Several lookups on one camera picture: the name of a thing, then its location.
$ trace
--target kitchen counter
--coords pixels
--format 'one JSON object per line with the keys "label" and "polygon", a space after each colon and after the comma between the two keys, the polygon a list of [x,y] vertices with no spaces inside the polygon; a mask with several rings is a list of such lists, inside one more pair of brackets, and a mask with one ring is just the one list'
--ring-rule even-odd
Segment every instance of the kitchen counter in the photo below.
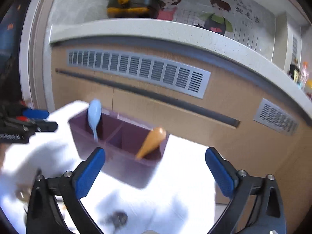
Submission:
{"label": "kitchen counter", "polygon": [[49,42],[56,44],[103,36],[165,40],[208,51],[260,75],[286,93],[312,119],[311,101],[280,68],[250,48],[198,27],[152,19],[107,19],[77,25],[52,25]]}

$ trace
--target white countertop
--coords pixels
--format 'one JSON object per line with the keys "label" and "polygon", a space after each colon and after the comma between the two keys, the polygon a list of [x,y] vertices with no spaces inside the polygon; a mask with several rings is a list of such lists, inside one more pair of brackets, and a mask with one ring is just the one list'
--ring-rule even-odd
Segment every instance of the white countertop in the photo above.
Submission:
{"label": "white countertop", "polygon": [[257,52],[217,33],[164,20],[104,19],[77,25],[52,25],[50,44],[95,36],[135,36],[168,40],[218,54],[271,81],[296,101],[312,119],[311,101],[288,75]]}
{"label": "white countertop", "polygon": [[[13,144],[6,151],[0,173],[0,207],[18,233],[25,234],[26,228],[25,205],[14,195],[17,184],[32,185],[37,168],[49,178],[77,167],[81,159],[67,122],[87,107],[82,101],[64,106],[48,118],[58,123],[56,132],[36,133],[29,144]],[[145,189],[100,172],[81,202],[105,234],[113,233],[113,226],[105,224],[105,219],[120,210],[127,213],[128,222],[117,234],[146,230],[159,234],[207,233],[214,224],[215,181],[205,162],[206,149],[170,135],[163,159]],[[61,211],[69,229],[78,233],[68,212]]]}

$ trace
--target bottle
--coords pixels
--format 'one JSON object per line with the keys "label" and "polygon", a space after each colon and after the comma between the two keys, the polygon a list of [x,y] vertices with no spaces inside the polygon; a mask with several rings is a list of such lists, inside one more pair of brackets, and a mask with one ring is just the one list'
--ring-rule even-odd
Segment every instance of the bottle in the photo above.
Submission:
{"label": "bottle", "polygon": [[305,84],[309,78],[309,72],[308,72],[308,63],[306,61],[303,62],[302,68],[300,69],[300,75],[299,75],[299,88],[304,89]]}

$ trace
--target metal screw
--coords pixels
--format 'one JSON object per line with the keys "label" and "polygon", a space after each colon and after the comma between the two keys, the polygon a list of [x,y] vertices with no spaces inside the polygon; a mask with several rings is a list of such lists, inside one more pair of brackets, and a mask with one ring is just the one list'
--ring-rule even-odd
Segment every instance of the metal screw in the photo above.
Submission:
{"label": "metal screw", "polygon": [[238,175],[242,176],[242,177],[246,177],[247,176],[247,172],[244,170],[239,170],[238,171]]}
{"label": "metal screw", "polygon": [[274,176],[272,174],[268,174],[267,177],[268,177],[269,180],[275,180],[275,178],[274,178]]}
{"label": "metal screw", "polygon": [[41,174],[36,177],[36,181],[40,181],[42,179],[43,179],[43,176]]}
{"label": "metal screw", "polygon": [[125,226],[127,221],[128,215],[121,211],[114,212],[108,219],[108,222],[114,224],[115,230],[113,233],[116,233],[121,227]]}
{"label": "metal screw", "polygon": [[64,177],[69,178],[72,174],[73,174],[72,171],[66,171],[66,172],[64,172]]}

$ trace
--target orange spoon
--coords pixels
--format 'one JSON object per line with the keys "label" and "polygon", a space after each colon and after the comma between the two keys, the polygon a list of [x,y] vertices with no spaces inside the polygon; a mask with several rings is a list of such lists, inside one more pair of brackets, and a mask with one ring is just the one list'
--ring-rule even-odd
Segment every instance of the orange spoon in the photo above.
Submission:
{"label": "orange spoon", "polygon": [[148,153],[155,150],[160,143],[166,138],[166,130],[163,128],[154,128],[149,132],[145,138],[140,150],[135,156],[135,159],[140,160],[145,157]]}

